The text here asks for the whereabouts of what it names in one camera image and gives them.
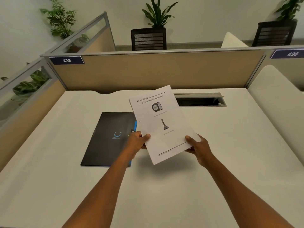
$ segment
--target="white divider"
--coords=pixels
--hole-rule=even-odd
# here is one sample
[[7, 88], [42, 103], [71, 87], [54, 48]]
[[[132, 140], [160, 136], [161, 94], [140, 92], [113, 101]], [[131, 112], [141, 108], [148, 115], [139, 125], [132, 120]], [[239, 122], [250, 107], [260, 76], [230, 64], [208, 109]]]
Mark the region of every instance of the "white divider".
[[304, 94], [272, 65], [248, 91], [304, 165]]
[[222, 43], [221, 48], [236, 48], [236, 47], [248, 47], [244, 42], [234, 36], [232, 33], [228, 32]]

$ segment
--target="black office chair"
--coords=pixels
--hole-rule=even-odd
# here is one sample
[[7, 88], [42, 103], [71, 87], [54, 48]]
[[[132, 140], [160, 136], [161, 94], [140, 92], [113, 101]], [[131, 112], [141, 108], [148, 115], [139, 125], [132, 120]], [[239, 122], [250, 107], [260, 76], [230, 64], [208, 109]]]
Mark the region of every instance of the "black office chair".
[[252, 46], [290, 45], [297, 22], [260, 22]]
[[131, 30], [132, 50], [167, 49], [166, 28]]

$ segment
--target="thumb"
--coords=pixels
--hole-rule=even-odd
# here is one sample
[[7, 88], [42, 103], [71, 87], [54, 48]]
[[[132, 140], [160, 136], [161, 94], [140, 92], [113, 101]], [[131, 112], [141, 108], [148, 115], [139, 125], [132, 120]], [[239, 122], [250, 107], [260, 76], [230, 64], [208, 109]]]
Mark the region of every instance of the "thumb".
[[187, 136], [185, 137], [185, 139], [186, 139], [186, 141], [187, 141], [190, 145], [196, 147], [196, 144], [197, 144], [198, 142], [195, 141], [192, 137], [190, 137], [190, 136], [187, 135]]
[[146, 141], [148, 141], [148, 140], [150, 139], [150, 137], [151, 137], [151, 135], [148, 133], [148, 134], [146, 134], [145, 136], [143, 136], [143, 137], [141, 138], [141, 140], [142, 140], [143, 143], [145, 143]]

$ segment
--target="person's left arm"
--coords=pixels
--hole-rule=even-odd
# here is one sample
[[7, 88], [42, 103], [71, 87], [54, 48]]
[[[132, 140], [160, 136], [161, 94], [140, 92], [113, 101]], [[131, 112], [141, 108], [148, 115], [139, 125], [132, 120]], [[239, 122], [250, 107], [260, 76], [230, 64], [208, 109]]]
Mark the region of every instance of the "person's left arm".
[[149, 140], [150, 134], [131, 133], [127, 145], [105, 175], [85, 197], [63, 228], [109, 228], [112, 222], [118, 192], [128, 163]]

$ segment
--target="person's left hand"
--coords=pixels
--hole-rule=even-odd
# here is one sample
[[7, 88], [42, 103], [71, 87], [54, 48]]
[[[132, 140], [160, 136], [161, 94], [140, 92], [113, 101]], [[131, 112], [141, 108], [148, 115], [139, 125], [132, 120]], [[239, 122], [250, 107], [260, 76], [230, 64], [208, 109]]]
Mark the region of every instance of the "person's left hand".
[[150, 134], [146, 134], [142, 137], [140, 131], [131, 133], [123, 152], [128, 154], [130, 160], [133, 159], [135, 157], [135, 154], [140, 149], [146, 149], [145, 142], [148, 141], [150, 137]]

